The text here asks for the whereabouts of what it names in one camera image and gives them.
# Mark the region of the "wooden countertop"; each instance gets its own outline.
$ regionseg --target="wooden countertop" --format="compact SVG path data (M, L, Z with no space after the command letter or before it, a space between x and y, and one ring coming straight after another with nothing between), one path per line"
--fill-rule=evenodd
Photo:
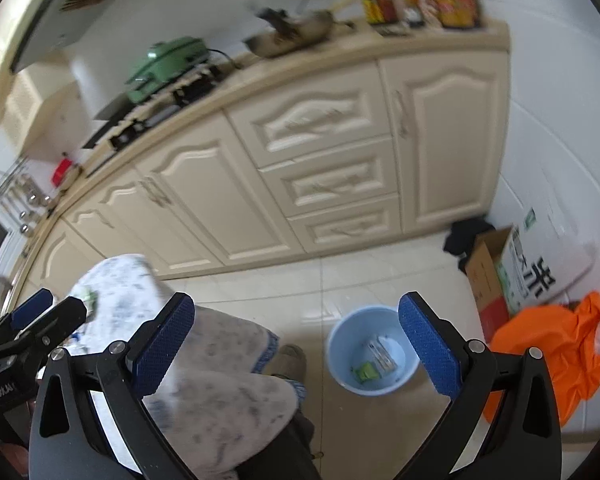
M499 20L489 20L485 28L477 30L456 32L426 28L400 38L384 38L365 22L356 24L358 28L353 34L336 33L331 40L314 47L276 59L258 60L251 66L232 73L211 94L158 124L103 165L96 173L89 177L78 178L61 200L56 211L46 221L37 225L34 238L27 248L27 256L21 256L16 263L11 275L14 280L14 290L7 309L14 308L24 277L29 273L33 261L56 221L108 176L182 128L277 86L347 65L419 52L480 49L508 52L510 50L509 27Z

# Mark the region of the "orange plastic bag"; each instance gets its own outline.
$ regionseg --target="orange plastic bag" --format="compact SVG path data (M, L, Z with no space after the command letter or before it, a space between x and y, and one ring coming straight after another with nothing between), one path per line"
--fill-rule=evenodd
M501 326L489 345L493 352L523 354L531 346L542 350L555 400L560 426L573 415L580 399L590 399L600 386L600 355L594 349L600 323L600 294L590 292L574 312L561 305L535 306L522 310ZM493 392L484 407L491 422L501 392Z

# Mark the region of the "tiled floor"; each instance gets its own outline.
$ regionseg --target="tiled floor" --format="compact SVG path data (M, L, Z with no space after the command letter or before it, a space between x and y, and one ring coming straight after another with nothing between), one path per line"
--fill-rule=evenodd
M464 338L482 338L469 283L442 251L445 234L217 276L168 282L197 304L251 319L302 346L308 359L305 415L324 480L391 480L446 407L422 367L394 394L360 397L339 386L324 363L324 341L342 316L367 304L397 305L418 291ZM469 460L477 443L466 450Z

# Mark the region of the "cardboard box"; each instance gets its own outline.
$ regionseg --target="cardboard box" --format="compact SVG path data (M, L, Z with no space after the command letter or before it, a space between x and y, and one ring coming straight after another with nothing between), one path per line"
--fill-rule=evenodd
M496 330L509 320L496 264L500 261L510 231L511 228L507 228L477 235L474 252L465 267L487 343Z

